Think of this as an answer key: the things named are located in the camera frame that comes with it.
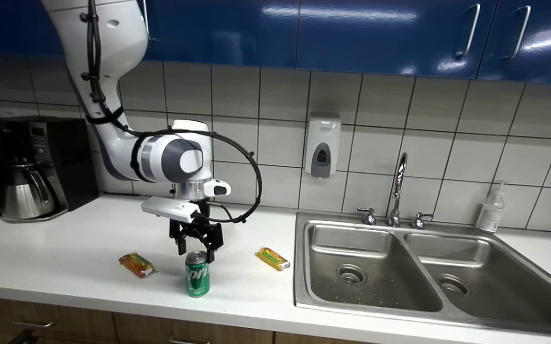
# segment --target blue cabinet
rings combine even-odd
[[[159,0],[154,57],[293,67],[297,12],[297,0]]]
[[[0,0],[0,54],[62,56],[62,44],[41,0]]]
[[[551,0],[504,0],[481,79],[551,82]]]
[[[496,0],[301,0],[299,65],[477,77]]]

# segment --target soap bottle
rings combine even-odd
[[[506,210],[504,182],[498,182],[490,189],[487,201],[483,203],[483,210],[475,226],[485,231],[498,231],[504,210]]]

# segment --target faucet handle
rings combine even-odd
[[[414,222],[412,222],[412,228],[423,229],[427,222],[433,222],[433,214],[418,212]]]
[[[362,214],[362,222],[368,226],[376,226],[377,224],[377,216],[376,216],[376,208],[358,208],[358,214]]]

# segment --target soap dispenser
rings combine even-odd
[[[337,170],[341,121],[337,115],[312,115],[307,134],[305,170],[314,178],[330,178]]]
[[[498,231],[500,222],[506,210],[506,195],[504,195],[504,182],[498,182],[487,201],[483,203],[481,216],[477,220],[477,228],[485,231]]]

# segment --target coffee maker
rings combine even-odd
[[[0,119],[6,222],[45,222],[100,195],[83,119]]]

